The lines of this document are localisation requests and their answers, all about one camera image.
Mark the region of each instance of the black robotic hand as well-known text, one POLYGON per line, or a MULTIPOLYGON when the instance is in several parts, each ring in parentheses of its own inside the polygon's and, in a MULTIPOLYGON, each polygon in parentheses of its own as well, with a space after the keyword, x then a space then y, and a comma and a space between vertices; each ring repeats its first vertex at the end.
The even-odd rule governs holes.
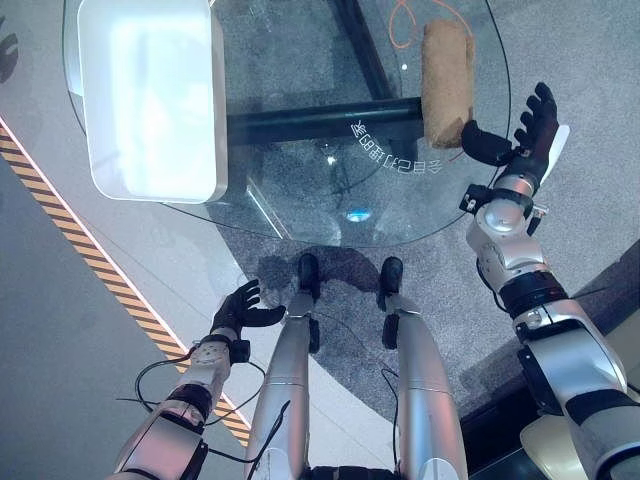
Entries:
POLYGON ((531 113, 524 112, 520 116, 525 130, 519 128, 514 133, 519 147, 512 150, 510 141, 480 130, 472 120, 462 131, 462 148, 467 155, 482 163, 506 166, 501 176, 528 177, 537 190, 549 167, 549 151, 558 130, 558 120, 556 103, 549 87, 540 82, 535 93, 527 99, 531 113))
POLYGON ((252 280, 227 296, 213 317, 210 333, 227 327, 233 329, 240 338, 242 327, 268 327, 278 323, 286 308, 282 305, 271 309, 255 308, 254 305, 260 303, 259 295, 258 280, 252 280))

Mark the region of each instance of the black metal pipe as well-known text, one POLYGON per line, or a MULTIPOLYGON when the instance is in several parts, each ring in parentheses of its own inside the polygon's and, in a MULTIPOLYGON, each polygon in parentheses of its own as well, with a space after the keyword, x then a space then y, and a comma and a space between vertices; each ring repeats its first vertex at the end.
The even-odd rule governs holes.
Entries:
POLYGON ((393 98, 391 84, 378 57, 378 51, 358 0, 335 0, 333 5, 351 41, 353 53, 360 64, 371 98, 374 100, 393 98))
POLYGON ((362 122, 376 137, 416 140, 423 136, 420 97, 229 115, 229 145, 253 145, 353 136, 362 122))

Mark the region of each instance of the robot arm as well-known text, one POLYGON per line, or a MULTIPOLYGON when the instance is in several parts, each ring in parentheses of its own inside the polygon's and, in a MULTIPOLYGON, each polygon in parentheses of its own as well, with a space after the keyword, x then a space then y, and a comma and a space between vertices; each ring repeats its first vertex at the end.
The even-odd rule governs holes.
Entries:
POLYGON ((195 480, 209 451, 202 440, 205 423, 222 394, 233 363, 249 361, 243 326, 268 326, 284 307, 250 308, 259 302, 254 280, 229 295, 215 315, 209 335, 191 351, 191 365, 177 386, 136 430, 118 455, 107 480, 195 480))
POLYGON ((108 480, 198 478, 208 453, 204 424, 231 368, 228 343, 213 338, 205 337, 192 352, 191 366, 129 438, 108 480))
POLYGON ((527 101, 533 115, 521 117, 527 132, 516 132, 520 147, 513 152, 506 151, 511 146, 506 141, 493 142, 502 151, 483 150, 480 142, 491 134, 475 123, 465 128, 463 148, 469 155, 493 165, 509 162, 493 188, 467 190, 461 209, 474 215, 467 243, 481 278, 513 319, 523 345, 518 356, 538 405, 565 416, 588 477, 637 478, 640 405, 626 395, 617 355, 580 304, 568 298, 531 236, 546 213, 533 196, 568 134, 556 121, 546 85, 538 84, 536 94, 527 101))

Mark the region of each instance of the round glass tabletop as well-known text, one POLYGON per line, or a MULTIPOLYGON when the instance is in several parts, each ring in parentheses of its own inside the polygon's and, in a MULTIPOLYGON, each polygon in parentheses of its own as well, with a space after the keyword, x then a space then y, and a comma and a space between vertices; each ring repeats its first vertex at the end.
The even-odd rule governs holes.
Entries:
POLYGON ((423 137, 424 25, 473 36, 473 116, 505 132, 508 80, 484 2, 217 0, 224 32, 229 188, 175 208, 251 232, 335 246, 410 242, 460 217, 495 169, 423 137))

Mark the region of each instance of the blue light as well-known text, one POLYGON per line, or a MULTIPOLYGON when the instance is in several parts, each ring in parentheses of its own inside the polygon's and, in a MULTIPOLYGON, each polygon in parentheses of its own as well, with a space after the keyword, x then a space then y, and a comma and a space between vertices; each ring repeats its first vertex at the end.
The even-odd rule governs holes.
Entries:
POLYGON ((347 220, 354 223, 364 222, 371 216, 371 212, 366 208, 356 208, 347 212, 347 220))

